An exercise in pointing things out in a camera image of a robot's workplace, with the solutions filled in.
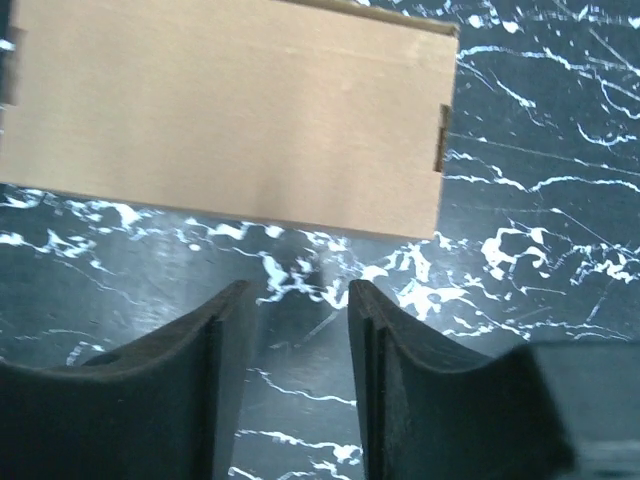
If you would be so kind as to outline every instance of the cardboard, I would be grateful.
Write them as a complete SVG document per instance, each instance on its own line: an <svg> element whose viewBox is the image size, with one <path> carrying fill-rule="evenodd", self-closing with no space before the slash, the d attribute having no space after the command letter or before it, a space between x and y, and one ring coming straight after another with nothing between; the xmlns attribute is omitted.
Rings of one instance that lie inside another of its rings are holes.
<svg viewBox="0 0 640 480"><path fill-rule="evenodd" d="M454 25L343 0L22 0L12 26L1 182L434 233Z"/></svg>

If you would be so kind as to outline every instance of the marble countertop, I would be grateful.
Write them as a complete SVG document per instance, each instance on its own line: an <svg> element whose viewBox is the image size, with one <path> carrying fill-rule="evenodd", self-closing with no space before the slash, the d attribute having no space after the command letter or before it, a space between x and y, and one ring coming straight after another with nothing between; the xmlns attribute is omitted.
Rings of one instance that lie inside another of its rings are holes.
<svg viewBox="0 0 640 480"><path fill-rule="evenodd" d="M0 357L80 363L252 280L260 333L231 478L361 480L350 280L374 280L485 354L540 339L640 337L640 4L375 5L462 26L433 241L4 186Z"/></svg>

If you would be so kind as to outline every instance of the cardboard box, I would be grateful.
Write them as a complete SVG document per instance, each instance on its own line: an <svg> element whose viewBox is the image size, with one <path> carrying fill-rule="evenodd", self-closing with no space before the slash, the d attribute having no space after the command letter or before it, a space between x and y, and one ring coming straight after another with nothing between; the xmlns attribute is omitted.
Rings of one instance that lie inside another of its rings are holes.
<svg viewBox="0 0 640 480"><path fill-rule="evenodd" d="M429 238L455 25L343 0L22 0L0 181Z"/></svg>

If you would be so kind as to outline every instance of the black object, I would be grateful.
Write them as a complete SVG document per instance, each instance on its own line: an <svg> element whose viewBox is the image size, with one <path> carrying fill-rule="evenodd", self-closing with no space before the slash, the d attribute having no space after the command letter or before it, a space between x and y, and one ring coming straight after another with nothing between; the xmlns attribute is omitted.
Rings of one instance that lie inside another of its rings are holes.
<svg viewBox="0 0 640 480"><path fill-rule="evenodd" d="M640 346L469 350L352 282L349 335L368 480L640 478Z"/></svg>
<svg viewBox="0 0 640 480"><path fill-rule="evenodd" d="M0 478L226 479L256 327L248 288L82 366L0 363Z"/></svg>

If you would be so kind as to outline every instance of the brown cardboard box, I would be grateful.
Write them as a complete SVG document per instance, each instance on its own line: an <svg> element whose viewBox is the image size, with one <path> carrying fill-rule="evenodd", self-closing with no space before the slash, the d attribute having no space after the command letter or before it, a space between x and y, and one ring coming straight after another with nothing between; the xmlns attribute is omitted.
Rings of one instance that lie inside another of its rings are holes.
<svg viewBox="0 0 640 480"><path fill-rule="evenodd" d="M455 25L343 0L21 0L12 25L1 182L434 233Z"/></svg>

